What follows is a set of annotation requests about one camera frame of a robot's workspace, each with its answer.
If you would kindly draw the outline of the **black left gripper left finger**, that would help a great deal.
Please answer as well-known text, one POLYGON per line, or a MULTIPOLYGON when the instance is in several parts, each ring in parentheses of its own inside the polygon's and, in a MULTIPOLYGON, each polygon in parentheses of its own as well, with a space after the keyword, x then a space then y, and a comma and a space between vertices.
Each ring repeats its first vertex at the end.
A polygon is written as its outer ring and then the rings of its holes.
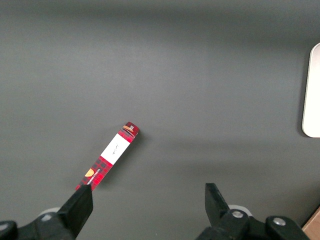
POLYGON ((2 240, 75 240, 93 211, 90 185, 82 185, 58 209, 39 215, 18 227, 13 220, 0 222, 2 240))

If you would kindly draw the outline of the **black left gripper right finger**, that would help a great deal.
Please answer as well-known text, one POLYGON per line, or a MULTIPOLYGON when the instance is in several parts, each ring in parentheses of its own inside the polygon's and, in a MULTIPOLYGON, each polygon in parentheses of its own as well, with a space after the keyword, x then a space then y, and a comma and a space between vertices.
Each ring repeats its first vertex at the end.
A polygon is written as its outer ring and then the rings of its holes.
POLYGON ((264 222, 239 208, 228 206, 214 183, 205 184, 205 211, 210 227, 198 240, 308 240, 309 237, 292 219, 272 215, 264 222))

